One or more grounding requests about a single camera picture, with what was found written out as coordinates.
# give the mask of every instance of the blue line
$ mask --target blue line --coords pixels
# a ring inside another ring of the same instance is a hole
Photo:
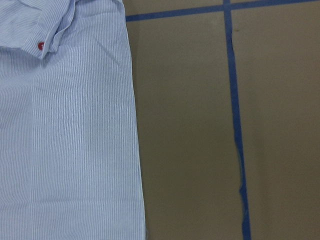
[[[224,26],[225,26],[226,49],[227,49],[227,56],[228,56],[234,140],[237,147],[238,156],[240,160],[240,168],[241,168],[242,185],[240,187],[239,192],[242,197],[242,203],[243,203],[242,235],[243,235],[243,240],[251,240],[245,158],[244,158],[244,148],[243,148],[243,141],[242,141],[241,118],[240,118],[238,84],[237,84],[236,58],[235,58],[235,52],[234,52],[233,42],[232,42],[232,16],[231,16],[230,0],[223,0],[223,8],[224,8]]]
[[[267,6],[275,6],[275,5],[284,5],[284,4],[316,2],[316,1],[319,1],[319,0],[258,0],[258,1],[232,3],[232,4],[230,3],[229,5],[231,10],[238,10],[238,9],[259,8],[259,7],[267,7]],[[160,11],[160,12],[128,15],[125,17],[125,20],[127,22],[134,22],[134,21],[142,21],[142,20],[150,20],[150,19],[163,19],[163,18],[170,18],[170,17],[187,16],[187,15],[193,15],[193,14],[222,12],[223,10],[224,10],[224,5],[213,5],[213,6],[178,9],[178,10],[171,10],[171,11]]]
[[[179,10],[171,10],[171,11],[160,11],[160,12],[152,12],[145,14],[137,14],[126,16],[125,19],[127,22],[132,21],[141,21],[141,20],[149,20],[149,19],[161,19],[161,18],[170,18],[177,16],[185,16],[192,14],[205,14],[205,13],[213,13],[223,11],[222,5],[215,6],[204,6],[204,7],[195,7],[195,8],[187,8],[187,9],[179,9]]]

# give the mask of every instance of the shirt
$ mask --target shirt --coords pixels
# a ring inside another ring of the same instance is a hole
[[[0,0],[0,240],[144,240],[121,0]]]

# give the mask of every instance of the button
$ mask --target button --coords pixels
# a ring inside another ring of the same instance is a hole
[[[38,49],[40,49],[42,51],[42,49],[44,48],[45,43],[43,41],[38,43]]]

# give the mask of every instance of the light blue shirt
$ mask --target light blue shirt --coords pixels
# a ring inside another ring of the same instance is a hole
[[[121,0],[0,0],[0,240],[144,240]]]

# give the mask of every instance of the folded shirt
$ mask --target folded shirt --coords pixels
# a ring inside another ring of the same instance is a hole
[[[0,240],[144,240],[121,0],[0,1]]]

